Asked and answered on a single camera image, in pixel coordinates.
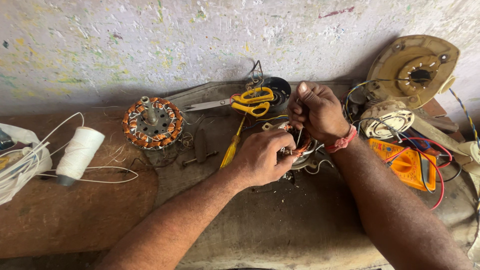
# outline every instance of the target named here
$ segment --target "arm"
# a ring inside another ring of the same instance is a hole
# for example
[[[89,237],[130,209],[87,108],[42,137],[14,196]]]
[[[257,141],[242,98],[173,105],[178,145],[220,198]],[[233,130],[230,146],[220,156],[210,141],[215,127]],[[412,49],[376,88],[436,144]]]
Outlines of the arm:
[[[326,86],[300,83],[288,110],[292,124],[305,126],[327,146],[348,134],[340,103]],[[352,191],[367,235],[395,269],[472,269],[444,224],[360,138],[331,157]]]
[[[174,197],[123,237],[97,269],[174,269],[205,227],[241,190],[278,180],[296,159],[277,162],[282,147],[295,148],[284,130],[248,137],[232,163]]]

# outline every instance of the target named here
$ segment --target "copper winding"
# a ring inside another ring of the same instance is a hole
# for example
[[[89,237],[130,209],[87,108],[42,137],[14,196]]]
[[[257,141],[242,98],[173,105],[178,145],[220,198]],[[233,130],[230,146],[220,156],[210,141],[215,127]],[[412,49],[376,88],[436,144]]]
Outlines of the copper winding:
[[[285,126],[283,126],[283,129],[288,131],[288,130],[292,129],[292,125],[291,124],[286,124]],[[310,146],[310,143],[312,142],[312,139],[310,138],[310,133],[308,133],[308,131],[306,129],[303,129],[302,135],[303,135],[303,138],[304,138],[302,146],[292,150],[290,152],[290,155],[294,155],[296,157],[301,157],[303,155],[303,153],[308,150],[308,146]]]
[[[127,109],[122,119],[122,129],[125,133],[125,137],[127,137],[135,145],[138,145],[142,148],[163,147],[177,138],[177,136],[181,132],[183,117],[181,116],[178,107],[168,100],[162,98],[150,98],[150,102],[152,103],[153,108],[165,109],[168,116],[172,119],[172,122],[168,125],[167,128],[167,132],[171,133],[170,137],[167,138],[165,134],[158,134],[153,136],[151,138],[152,142],[149,143],[147,141],[149,137],[145,133],[135,131],[137,127],[137,119],[136,116],[131,117],[130,114],[134,113],[138,115],[142,113],[142,111],[144,111],[141,101],[134,103]]]

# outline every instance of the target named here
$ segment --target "fingernail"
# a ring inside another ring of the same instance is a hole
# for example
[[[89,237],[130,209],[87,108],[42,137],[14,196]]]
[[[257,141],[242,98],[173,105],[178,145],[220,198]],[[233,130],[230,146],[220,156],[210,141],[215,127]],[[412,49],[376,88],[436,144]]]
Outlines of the fingernail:
[[[307,84],[306,83],[301,83],[300,87],[299,87],[299,91],[301,93],[305,93],[305,91],[307,91]]]

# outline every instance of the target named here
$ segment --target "yellow scissors handle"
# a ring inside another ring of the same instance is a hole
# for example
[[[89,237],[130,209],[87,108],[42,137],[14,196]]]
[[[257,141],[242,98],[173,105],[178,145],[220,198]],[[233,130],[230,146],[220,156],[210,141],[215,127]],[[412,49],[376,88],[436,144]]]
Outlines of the yellow scissors handle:
[[[268,95],[261,96],[261,97],[254,97],[254,98],[245,98],[248,95],[253,94],[254,92],[268,92]],[[273,100],[273,92],[272,89],[268,87],[257,87],[255,89],[249,90],[241,94],[240,96],[233,96],[232,99],[236,102],[240,102],[243,104],[254,104],[258,102],[270,101]]]
[[[237,110],[245,111],[245,112],[247,112],[247,113],[249,113],[249,114],[251,114],[255,117],[260,117],[260,116],[263,116],[267,113],[268,108],[270,108],[270,103],[263,102],[263,103],[260,103],[257,106],[254,106],[254,107],[247,107],[247,106],[243,106],[243,105],[238,104],[238,103],[232,103],[232,108],[237,109]],[[262,111],[260,113],[254,113],[253,112],[254,110],[264,110],[264,111]]]

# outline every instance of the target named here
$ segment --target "blue and yellow twisted cable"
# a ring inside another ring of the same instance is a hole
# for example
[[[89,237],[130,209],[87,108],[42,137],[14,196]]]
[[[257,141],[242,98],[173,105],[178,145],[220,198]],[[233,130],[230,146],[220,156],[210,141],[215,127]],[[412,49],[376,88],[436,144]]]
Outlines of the blue and yellow twisted cable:
[[[455,93],[451,88],[449,88],[448,90],[450,90],[450,92],[454,95],[454,97],[456,98],[456,100],[460,103],[460,106],[462,106],[463,112],[466,114],[467,119],[468,119],[468,122],[470,122],[470,126],[472,127],[473,135],[475,136],[475,140],[477,141],[477,146],[478,146],[479,149],[480,149],[479,136],[478,136],[478,134],[477,134],[477,130],[475,129],[475,124],[473,123],[472,118],[471,118],[470,115],[468,114],[467,108],[465,108],[465,105],[463,105],[462,101],[458,98],[458,96],[456,95],[456,93]]]

